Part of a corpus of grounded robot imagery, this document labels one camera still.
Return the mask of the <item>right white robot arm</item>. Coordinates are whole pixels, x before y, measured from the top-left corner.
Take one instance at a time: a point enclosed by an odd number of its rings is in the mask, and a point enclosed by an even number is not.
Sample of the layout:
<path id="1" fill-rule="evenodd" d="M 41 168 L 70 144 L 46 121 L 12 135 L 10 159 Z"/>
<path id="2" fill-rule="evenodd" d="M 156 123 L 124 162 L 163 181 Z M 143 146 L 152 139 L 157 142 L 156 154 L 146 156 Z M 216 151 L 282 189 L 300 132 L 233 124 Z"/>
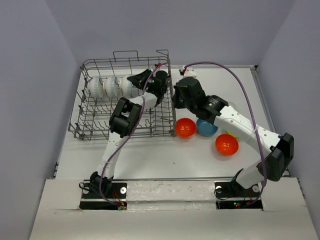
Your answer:
<path id="1" fill-rule="evenodd" d="M 235 196 L 242 196 L 253 185 L 264 180 L 277 182 L 294 157 L 294 137 L 280 135 L 253 123 L 217 95 L 207 95 L 200 82 L 186 77 L 174 85 L 172 103 L 176 109 L 187 109 L 197 118 L 231 132 L 258 153 L 259 161 L 239 170 L 230 183 Z"/>

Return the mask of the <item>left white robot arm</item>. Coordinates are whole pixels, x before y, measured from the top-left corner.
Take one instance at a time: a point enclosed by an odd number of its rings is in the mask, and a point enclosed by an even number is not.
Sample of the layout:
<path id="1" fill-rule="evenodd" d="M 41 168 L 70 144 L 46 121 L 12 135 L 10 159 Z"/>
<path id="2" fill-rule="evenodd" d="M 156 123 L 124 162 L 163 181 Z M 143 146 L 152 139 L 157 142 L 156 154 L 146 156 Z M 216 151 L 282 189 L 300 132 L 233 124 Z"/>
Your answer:
<path id="1" fill-rule="evenodd" d="M 129 76 L 127 80 L 142 90 L 142 94 L 131 99 L 121 97 L 110 117 L 108 142 L 88 184 L 89 190 L 101 198 L 110 194 L 121 148 L 136 130 L 143 111 L 152 109 L 162 102 L 167 92 L 169 75 L 165 70 L 152 72 L 147 69 Z"/>

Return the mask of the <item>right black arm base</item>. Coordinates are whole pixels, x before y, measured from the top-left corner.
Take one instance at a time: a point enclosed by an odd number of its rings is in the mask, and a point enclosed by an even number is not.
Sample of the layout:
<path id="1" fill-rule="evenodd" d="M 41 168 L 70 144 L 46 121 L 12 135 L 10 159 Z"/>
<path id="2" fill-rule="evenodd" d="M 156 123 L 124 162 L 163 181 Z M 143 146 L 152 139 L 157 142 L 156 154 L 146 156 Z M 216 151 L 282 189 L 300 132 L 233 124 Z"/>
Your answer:
<path id="1" fill-rule="evenodd" d="M 263 209 L 260 188 L 257 184 L 245 189 L 237 182 L 218 181 L 214 186 L 213 193 L 218 210 Z"/>

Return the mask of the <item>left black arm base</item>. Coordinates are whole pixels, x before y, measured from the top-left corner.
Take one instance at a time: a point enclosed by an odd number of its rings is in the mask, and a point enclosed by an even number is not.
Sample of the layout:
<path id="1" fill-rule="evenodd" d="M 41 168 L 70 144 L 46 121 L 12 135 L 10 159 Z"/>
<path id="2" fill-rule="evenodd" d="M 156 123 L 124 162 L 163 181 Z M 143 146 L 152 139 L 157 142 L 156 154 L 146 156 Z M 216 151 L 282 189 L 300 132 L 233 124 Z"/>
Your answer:
<path id="1" fill-rule="evenodd" d="M 112 182 L 105 190 L 103 196 L 99 189 L 90 184 L 89 181 L 80 182 L 81 198 L 79 208 L 81 210 L 126 210 L 127 209 L 127 183 Z"/>

